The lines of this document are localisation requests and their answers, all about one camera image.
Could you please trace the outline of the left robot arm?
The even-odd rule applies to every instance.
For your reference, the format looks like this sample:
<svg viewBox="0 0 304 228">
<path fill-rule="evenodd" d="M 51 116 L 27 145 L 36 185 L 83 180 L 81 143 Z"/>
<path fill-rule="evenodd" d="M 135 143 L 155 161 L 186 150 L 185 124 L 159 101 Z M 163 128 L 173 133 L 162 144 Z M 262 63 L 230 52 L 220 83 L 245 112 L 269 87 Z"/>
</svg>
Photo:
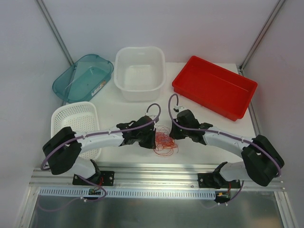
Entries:
<svg viewBox="0 0 304 228">
<path fill-rule="evenodd" d="M 100 185 L 105 180 L 93 159 L 83 159 L 81 154 L 105 147 L 121 147 L 138 143 L 140 147 L 155 149 L 155 122 L 145 115 L 137 121 L 119 123 L 103 132 L 77 133 L 71 127 L 62 128 L 44 146 L 46 159 L 41 165 L 53 175 L 72 173 L 75 184 Z"/>
</svg>

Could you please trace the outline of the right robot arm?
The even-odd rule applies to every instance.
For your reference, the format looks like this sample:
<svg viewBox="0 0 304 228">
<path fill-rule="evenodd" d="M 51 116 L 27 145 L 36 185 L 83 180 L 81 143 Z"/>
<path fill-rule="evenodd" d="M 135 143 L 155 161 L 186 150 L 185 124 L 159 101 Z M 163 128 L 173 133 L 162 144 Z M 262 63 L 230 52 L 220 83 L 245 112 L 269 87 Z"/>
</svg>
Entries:
<svg viewBox="0 0 304 228">
<path fill-rule="evenodd" d="M 190 138 L 195 143 L 214 146 L 242 159 L 222 162 L 212 173 L 201 178 L 209 188 L 220 189 L 234 181 L 252 180 L 266 187 L 281 175 L 285 162 L 271 142 L 263 135 L 242 137 L 220 130 L 209 123 L 200 123 L 189 109 L 175 108 L 170 137 L 175 140 Z"/>
</svg>

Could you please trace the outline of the red plastic tray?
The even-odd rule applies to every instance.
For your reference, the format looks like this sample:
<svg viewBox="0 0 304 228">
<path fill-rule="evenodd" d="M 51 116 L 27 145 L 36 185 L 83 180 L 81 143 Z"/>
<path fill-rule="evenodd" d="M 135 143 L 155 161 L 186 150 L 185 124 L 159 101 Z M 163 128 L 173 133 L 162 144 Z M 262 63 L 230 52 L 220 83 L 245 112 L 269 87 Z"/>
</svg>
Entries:
<svg viewBox="0 0 304 228">
<path fill-rule="evenodd" d="M 257 82 L 192 56 L 172 82 L 174 92 L 219 115 L 242 119 Z"/>
</svg>

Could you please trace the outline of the white plastic tub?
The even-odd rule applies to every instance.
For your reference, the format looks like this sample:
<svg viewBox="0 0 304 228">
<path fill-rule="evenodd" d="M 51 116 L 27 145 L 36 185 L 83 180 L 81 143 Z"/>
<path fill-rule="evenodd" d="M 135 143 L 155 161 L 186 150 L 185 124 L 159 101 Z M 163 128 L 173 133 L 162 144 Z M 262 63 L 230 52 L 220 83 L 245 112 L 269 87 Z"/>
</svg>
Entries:
<svg viewBox="0 0 304 228">
<path fill-rule="evenodd" d="M 156 100 L 166 82 L 166 64 L 158 47 L 125 47 L 116 54 L 114 84 L 130 102 Z"/>
</svg>

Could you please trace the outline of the white perforated basket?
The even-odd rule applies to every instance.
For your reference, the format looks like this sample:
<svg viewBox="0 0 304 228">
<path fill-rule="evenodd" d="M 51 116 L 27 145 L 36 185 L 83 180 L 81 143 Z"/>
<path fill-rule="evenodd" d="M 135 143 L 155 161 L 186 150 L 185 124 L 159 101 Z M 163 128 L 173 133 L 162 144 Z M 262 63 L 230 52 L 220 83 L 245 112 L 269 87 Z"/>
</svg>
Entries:
<svg viewBox="0 0 304 228">
<path fill-rule="evenodd" d="M 67 126 L 75 132 L 100 130 L 95 105 L 91 102 L 77 102 L 58 108 L 51 117 L 51 137 Z"/>
</svg>

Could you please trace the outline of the teal transparent plastic bin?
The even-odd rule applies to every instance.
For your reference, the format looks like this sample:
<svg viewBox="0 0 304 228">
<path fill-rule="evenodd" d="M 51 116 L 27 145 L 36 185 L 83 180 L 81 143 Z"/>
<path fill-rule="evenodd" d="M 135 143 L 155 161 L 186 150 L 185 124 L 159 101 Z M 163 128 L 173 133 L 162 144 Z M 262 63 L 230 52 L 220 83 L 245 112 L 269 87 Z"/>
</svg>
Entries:
<svg viewBox="0 0 304 228">
<path fill-rule="evenodd" d="M 110 81 L 113 70 L 109 60 L 85 55 L 54 81 L 53 92 L 69 104 L 90 101 Z"/>
</svg>

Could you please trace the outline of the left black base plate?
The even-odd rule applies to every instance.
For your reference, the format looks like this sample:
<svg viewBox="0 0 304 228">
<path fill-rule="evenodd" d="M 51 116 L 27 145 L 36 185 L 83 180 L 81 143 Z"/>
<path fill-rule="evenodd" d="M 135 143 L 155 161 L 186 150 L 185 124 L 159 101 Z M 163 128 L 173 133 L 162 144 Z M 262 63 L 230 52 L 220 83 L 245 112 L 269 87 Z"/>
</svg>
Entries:
<svg viewBox="0 0 304 228">
<path fill-rule="evenodd" d="M 100 173 L 97 173 L 93 175 L 92 177 L 83 180 L 78 175 L 73 176 L 72 184 L 76 186 L 113 186 L 114 184 L 114 171 L 101 171 Z"/>
</svg>

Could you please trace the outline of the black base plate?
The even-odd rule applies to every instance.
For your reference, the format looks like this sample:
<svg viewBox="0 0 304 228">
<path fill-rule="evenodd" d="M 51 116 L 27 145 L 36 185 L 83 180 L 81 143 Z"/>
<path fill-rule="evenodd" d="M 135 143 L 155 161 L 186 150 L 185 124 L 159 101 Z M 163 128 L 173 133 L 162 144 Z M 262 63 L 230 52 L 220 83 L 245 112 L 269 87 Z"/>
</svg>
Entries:
<svg viewBox="0 0 304 228">
<path fill-rule="evenodd" d="M 239 189 L 240 181 L 226 181 L 222 177 L 216 177 L 213 173 L 198 173 L 199 188 L 211 189 Z"/>
<path fill-rule="evenodd" d="M 93 175 L 92 177 L 83 180 L 78 175 L 73 176 L 72 184 L 76 186 L 113 186 L 114 184 L 114 171 L 101 171 L 100 173 L 97 173 Z"/>
</svg>

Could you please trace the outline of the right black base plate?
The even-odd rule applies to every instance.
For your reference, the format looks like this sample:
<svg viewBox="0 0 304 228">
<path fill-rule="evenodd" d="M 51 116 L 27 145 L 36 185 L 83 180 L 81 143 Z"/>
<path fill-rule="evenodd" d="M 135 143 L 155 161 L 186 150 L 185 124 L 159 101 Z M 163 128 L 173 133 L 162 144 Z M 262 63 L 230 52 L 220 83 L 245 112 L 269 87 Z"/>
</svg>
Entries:
<svg viewBox="0 0 304 228">
<path fill-rule="evenodd" d="M 239 189 L 240 181 L 226 181 L 222 177 L 216 177 L 213 173 L 198 173 L 199 188 L 211 189 Z"/>
</svg>

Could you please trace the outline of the right aluminium frame post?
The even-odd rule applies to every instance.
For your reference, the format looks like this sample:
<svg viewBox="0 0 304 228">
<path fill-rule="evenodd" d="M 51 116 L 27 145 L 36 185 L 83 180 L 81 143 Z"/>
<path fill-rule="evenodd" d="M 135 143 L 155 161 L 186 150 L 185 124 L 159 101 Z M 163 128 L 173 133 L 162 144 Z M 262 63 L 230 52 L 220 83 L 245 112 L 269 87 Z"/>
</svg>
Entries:
<svg viewBox="0 0 304 228">
<path fill-rule="evenodd" d="M 285 5 L 286 0 L 278 0 L 271 10 L 269 16 L 267 17 L 265 23 L 263 24 L 261 30 L 259 31 L 257 37 L 255 38 L 253 44 L 251 45 L 249 51 L 247 52 L 244 60 L 238 66 L 238 72 L 241 75 L 244 75 L 244 70 L 248 63 L 250 62 L 251 58 L 259 48 L 260 44 L 262 43 L 263 39 L 265 38 L 267 32 L 271 28 L 272 24 L 274 23 L 276 17 L 278 16 L 279 12 L 282 10 L 283 6 Z"/>
</svg>

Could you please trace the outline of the aluminium frame post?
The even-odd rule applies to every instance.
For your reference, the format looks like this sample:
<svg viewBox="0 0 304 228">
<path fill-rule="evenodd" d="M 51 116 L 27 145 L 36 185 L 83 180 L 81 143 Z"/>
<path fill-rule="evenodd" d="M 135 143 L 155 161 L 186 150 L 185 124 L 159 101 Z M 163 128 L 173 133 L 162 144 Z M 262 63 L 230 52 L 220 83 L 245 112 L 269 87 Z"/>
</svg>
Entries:
<svg viewBox="0 0 304 228">
<path fill-rule="evenodd" d="M 48 10 L 45 2 L 43 0 L 35 0 L 35 3 L 37 4 L 39 10 L 41 11 L 43 18 L 45 19 L 50 31 L 52 32 L 55 40 L 57 41 L 64 57 L 68 61 L 69 65 L 73 65 L 74 61 L 65 45 L 64 40 L 62 39 L 62 37 L 60 35 L 60 32 L 59 32 L 57 26 L 55 25 L 55 22 L 51 16 L 51 14 L 49 13 L 49 10 Z"/>
<path fill-rule="evenodd" d="M 282 10 L 283 6 L 285 5 L 286 0 L 278 0 L 271 10 L 269 16 L 267 17 L 265 23 L 263 24 L 261 30 L 259 31 L 257 37 L 255 38 L 253 44 L 251 45 L 249 51 L 247 52 L 244 60 L 238 66 L 238 72 L 241 75 L 244 75 L 244 70 L 248 63 L 250 62 L 251 58 L 259 48 L 260 44 L 262 43 L 263 39 L 265 38 L 267 32 L 271 28 L 272 24 L 274 23 L 276 17 L 278 16 L 279 12 Z"/>
</svg>

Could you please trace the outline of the aluminium mounting rail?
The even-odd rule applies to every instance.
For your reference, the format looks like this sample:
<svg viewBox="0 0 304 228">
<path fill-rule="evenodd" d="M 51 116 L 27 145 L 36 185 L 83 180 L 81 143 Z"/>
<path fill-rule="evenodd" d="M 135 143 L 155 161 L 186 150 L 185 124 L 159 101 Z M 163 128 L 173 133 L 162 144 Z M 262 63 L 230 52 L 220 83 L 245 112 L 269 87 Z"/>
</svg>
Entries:
<svg viewBox="0 0 304 228">
<path fill-rule="evenodd" d="M 100 170 L 114 171 L 115 188 L 197 190 L 198 173 L 212 172 L 214 164 L 144 164 L 98 162 Z M 30 186 L 72 186 L 73 174 L 52 175 L 50 171 L 33 170 Z M 286 191 L 282 178 L 273 179 L 267 187 L 246 180 L 245 191 Z"/>
</svg>

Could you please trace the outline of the left aluminium frame post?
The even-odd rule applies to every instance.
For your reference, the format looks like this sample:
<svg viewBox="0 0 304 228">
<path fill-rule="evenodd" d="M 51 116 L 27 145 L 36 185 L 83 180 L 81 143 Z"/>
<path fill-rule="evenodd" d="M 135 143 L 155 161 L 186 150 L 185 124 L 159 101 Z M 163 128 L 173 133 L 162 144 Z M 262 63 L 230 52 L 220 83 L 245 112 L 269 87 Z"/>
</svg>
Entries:
<svg viewBox="0 0 304 228">
<path fill-rule="evenodd" d="M 45 2 L 43 0 L 35 0 L 35 3 L 37 4 L 39 10 L 41 11 L 43 18 L 45 19 L 50 31 L 52 32 L 55 40 L 57 41 L 64 57 L 68 61 L 69 65 L 73 65 L 74 61 L 65 45 L 64 40 L 62 39 L 62 37 L 60 35 L 60 32 L 59 32 L 57 26 L 55 25 L 55 22 L 51 16 L 51 14 L 49 13 L 49 10 L 48 10 Z"/>
</svg>

